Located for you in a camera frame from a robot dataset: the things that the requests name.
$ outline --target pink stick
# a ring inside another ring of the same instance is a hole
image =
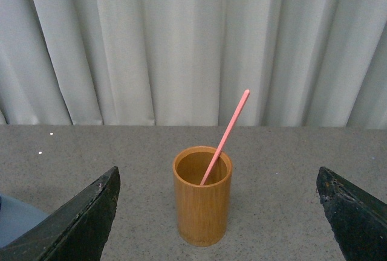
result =
[[[245,105],[249,95],[250,95],[250,90],[244,91],[242,98],[239,101],[239,104],[237,105],[237,107],[235,109],[234,115],[232,115],[230,123],[229,123],[228,127],[226,128],[225,133],[223,134],[222,140],[220,141],[218,148],[216,149],[215,154],[213,155],[213,158],[210,162],[210,165],[208,166],[206,173],[204,174],[203,179],[200,182],[200,185],[204,185],[206,183],[206,180],[211,172],[211,169],[212,169],[213,165],[215,164],[215,161],[218,159],[220,153],[222,152],[223,146],[225,145],[225,143],[230,135],[231,130],[233,129],[240,113],[242,112],[243,106]]]

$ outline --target speckled gray surface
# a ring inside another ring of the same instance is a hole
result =
[[[224,149],[235,168],[226,235],[207,248],[188,245],[175,224],[172,160],[189,146],[217,146],[223,132],[3,125],[0,191],[52,213],[118,166],[102,260],[344,260],[316,193],[320,166],[387,202],[386,131],[236,127]]]

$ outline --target blue cloth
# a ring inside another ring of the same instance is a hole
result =
[[[0,195],[0,248],[7,246],[48,217],[32,205]]]

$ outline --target white curtain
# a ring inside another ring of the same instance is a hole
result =
[[[0,123],[387,128],[387,0],[0,0]]]

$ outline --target wooden cup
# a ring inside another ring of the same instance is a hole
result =
[[[227,227],[231,159],[222,152],[206,181],[200,181],[216,149],[190,147],[174,159],[174,183],[180,236],[188,243],[206,247],[222,239]]]

